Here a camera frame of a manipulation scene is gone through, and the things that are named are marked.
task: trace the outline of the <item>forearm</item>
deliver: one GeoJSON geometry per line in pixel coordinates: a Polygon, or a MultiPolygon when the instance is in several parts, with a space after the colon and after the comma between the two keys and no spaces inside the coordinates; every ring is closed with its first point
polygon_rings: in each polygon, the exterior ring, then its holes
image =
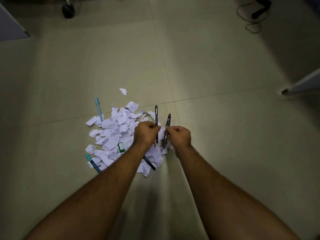
{"type": "Polygon", "coordinates": [[[193,147],[177,154],[210,239],[298,239],[275,214],[219,174],[193,147]]]}
{"type": "Polygon", "coordinates": [[[146,150],[133,145],[51,212],[26,240],[105,239],[146,150]]]}

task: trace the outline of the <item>pile of torn paper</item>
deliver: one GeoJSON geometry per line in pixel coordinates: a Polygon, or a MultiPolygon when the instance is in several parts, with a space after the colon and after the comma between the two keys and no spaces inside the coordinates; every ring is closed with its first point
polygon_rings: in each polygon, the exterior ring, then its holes
{"type": "MultiPolygon", "coordinates": [[[[101,122],[100,117],[94,116],[86,124],[91,126],[93,124],[98,125],[102,129],[93,129],[89,135],[95,138],[95,144],[101,145],[102,150],[97,150],[94,145],[88,145],[85,149],[86,152],[94,154],[92,160],[99,167],[99,169],[105,170],[114,161],[116,161],[122,154],[119,152],[118,143],[122,142],[124,149],[128,150],[134,141],[134,129],[138,126],[140,121],[147,121],[147,114],[140,110],[137,114],[134,112],[137,110],[138,104],[129,102],[125,108],[121,108],[118,112],[118,107],[112,106],[111,117],[101,122]]],[[[155,113],[149,111],[148,114],[155,119],[155,113]]],[[[166,128],[162,127],[159,131],[159,140],[162,140],[165,136],[166,128]]],[[[158,167],[162,163],[162,155],[167,154],[167,148],[163,148],[160,143],[154,144],[146,152],[145,156],[149,161],[158,167]]],[[[143,173],[145,177],[148,176],[150,166],[142,160],[137,173],[143,173]]]]}

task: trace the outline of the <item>floor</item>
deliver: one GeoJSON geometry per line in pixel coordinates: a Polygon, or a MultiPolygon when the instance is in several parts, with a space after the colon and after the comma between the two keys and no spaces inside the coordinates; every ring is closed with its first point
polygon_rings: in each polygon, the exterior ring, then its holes
{"type": "MultiPolygon", "coordinates": [[[[162,123],[171,113],[212,166],[314,239],[320,93],[277,92],[319,67],[319,20],[274,0],[253,35],[235,13],[247,1],[75,0],[71,20],[58,1],[5,1],[32,37],[0,43],[0,239],[22,239],[96,176],[84,157],[94,97],[106,116],[129,101],[158,105],[162,123]]],[[[109,239],[207,239],[173,152],[136,175],[109,239]]]]}

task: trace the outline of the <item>skin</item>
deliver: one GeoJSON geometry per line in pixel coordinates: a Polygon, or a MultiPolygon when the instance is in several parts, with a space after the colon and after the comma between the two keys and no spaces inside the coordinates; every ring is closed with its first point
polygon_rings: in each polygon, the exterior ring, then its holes
{"type": "MultiPolygon", "coordinates": [[[[25,239],[106,239],[159,130],[152,122],[139,123],[130,149],[53,210],[25,239]]],[[[199,155],[191,145],[188,129],[172,126],[167,131],[210,239],[298,240],[274,213],[199,155]]]]}

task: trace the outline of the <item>ballpoint pen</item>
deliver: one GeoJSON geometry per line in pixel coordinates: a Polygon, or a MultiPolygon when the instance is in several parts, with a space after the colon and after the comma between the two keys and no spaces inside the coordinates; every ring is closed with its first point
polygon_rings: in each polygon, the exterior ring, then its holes
{"type": "MultiPolygon", "coordinates": [[[[155,106],[155,126],[158,126],[158,106],[155,106]]],[[[159,143],[159,136],[157,134],[156,143],[159,143]]]]}
{"type": "Polygon", "coordinates": [[[154,167],[154,165],[152,165],[152,163],[149,161],[148,158],[146,158],[146,156],[143,156],[143,159],[146,161],[146,163],[155,171],[156,168],[154,167]]]}
{"type": "MultiPolygon", "coordinates": [[[[166,126],[166,127],[169,127],[170,124],[171,124],[171,114],[168,115],[167,124],[166,124],[165,126],[166,126]]],[[[163,148],[166,148],[167,139],[168,139],[168,132],[165,131],[163,148]]]]}
{"type": "Polygon", "coordinates": [[[103,118],[102,118],[102,113],[101,113],[101,109],[100,109],[100,101],[99,101],[99,99],[97,97],[94,98],[94,101],[96,102],[96,106],[97,106],[97,109],[98,109],[100,121],[102,122],[103,118]]]}
{"type": "Polygon", "coordinates": [[[97,170],[98,173],[101,173],[98,166],[92,161],[92,158],[89,156],[89,154],[86,154],[85,157],[88,159],[88,161],[92,164],[92,166],[97,170]]]}

